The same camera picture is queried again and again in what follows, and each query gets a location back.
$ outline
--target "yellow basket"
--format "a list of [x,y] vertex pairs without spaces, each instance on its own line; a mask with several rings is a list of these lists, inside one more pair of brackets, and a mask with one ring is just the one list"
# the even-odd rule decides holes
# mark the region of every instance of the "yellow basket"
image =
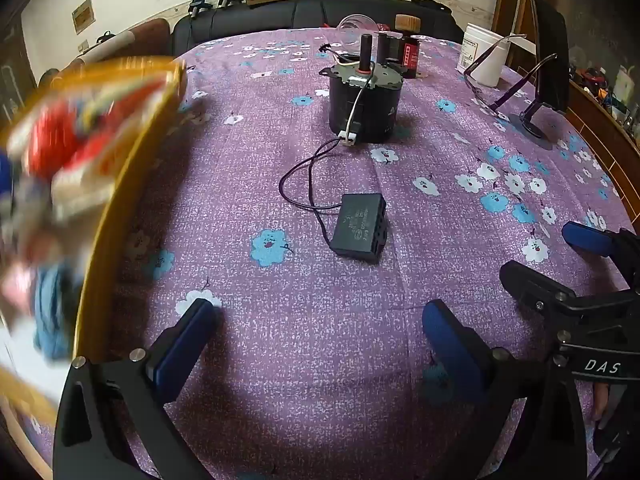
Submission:
[[[52,88],[56,91],[73,90],[87,85],[114,83],[125,78],[162,74],[168,76],[162,101],[156,113],[142,124],[140,134],[116,179],[113,195],[100,218],[84,277],[72,358],[81,355],[94,363],[105,360],[113,288],[130,220],[158,147],[167,128],[175,121],[176,110],[186,89],[186,72],[183,62],[175,62],[168,57],[129,57],[92,64],[79,72],[55,78],[52,82]],[[18,120],[50,92],[37,91]],[[9,132],[6,129],[0,134],[3,146]],[[0,396],[7,397],[25,415],[34,416],[40,422],[55,427],[57,406],[53,406],[36,388],[1,367]]]

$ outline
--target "black leather couch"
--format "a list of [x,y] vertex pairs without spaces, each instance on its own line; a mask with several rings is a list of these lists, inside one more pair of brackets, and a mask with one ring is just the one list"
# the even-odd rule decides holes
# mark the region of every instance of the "black leather couch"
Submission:
[[336,27],[350,14],[364,14],[393,29],[396,14],[421,20],[420,33],[462,43],[464,33],[448,7],[431,0],[283,0],[256,7],[237,4],[201,11],[195,19],[185,16],[175,24],[172,54],[180,56],[205,41],[279,28]]

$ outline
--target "purple tablecloth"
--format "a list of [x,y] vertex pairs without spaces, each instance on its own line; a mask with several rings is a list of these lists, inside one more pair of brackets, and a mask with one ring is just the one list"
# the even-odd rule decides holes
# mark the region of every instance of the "purple tablecloth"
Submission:
[[[422,334],[425,303],[442,298],[490,346],[540,358],[541,319],[503,290],[503,263],[579,294],[625,285],[608,260],[587,262],[561,237],[567,221],[630,228],[574,128],[540,110],[534,122],[558,143],[535,146],[474,102],[455,70],[460,46],[428,38],[421,76],[404,82],[394,138],[339,146],[316,165],[317,203],[344,192],[381,192],[387,202],[379,265],[333,254],[313,215],[278,194],[280,177],[332,138],[328,80],[318,75],[332,60],[318,46],[333,34],[261,32],[183,56],[191,67],[181,126],[159,153],[127,245],[114,352],[148,346],[194,298],[225,313],[168,406],[219,479],[422,476],[469,413]],[[489,97],[518,79],[507,68],[502,76]],[[533,92],[527,85],[501,110],[523,110]],[[306,172],[287,192],[304,199]],[[335,216],[327,222],[332,232]],[[591,385],[578,390],[588,424]]]

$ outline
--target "blue gripper pad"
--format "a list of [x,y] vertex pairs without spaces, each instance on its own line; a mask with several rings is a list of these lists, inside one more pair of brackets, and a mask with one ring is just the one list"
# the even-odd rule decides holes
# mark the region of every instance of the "blue gripper pad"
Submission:
[[482,402],[492,362],[491,350],[480,336],[462,326],[442,300],[424,306],[422,331],[453,381],[456,395],[468,402]]
[[151,379],[156,388],[154,397],[162,404],[174,402],[180,394],[200,353],[214,333],[217,325],[216,311],[209,301],[195,300],[180,321],[162,332],[156,340],[156,343],[160,342],[165,333],[168,334],[169,341],[173,339],[173,343],[164,349],[161,359],[151,371]]
[[576,222],[567,222],[562,226],[562,238],[571,246],[580,247],[604,258],[613,254],[612,238],[607,233],[598,231],[593,227],[587,227]]

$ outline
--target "brown bottle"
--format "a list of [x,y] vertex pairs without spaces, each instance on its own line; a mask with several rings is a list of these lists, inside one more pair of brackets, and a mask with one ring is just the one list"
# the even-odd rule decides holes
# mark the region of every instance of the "brown bottle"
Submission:
[[406,68],[403,77],[414,79],[418,70],[420,41],[412,38],[411,35],[420,32],[420,18],[407,14],[396,14],[396,30],[402,32],[398,57],[400,63]]

